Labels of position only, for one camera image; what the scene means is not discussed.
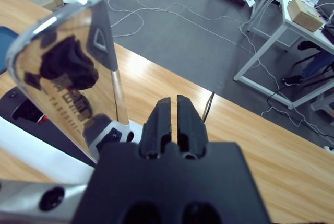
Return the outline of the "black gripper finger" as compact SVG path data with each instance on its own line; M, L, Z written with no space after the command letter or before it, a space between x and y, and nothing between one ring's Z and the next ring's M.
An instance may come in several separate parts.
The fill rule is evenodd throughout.
M139 153L143 158L159 158L171 142L171 99L159 100L143 125Z
M177 144L185 158L202 158L208 144L203 120L191 100L183 95L177 95Z

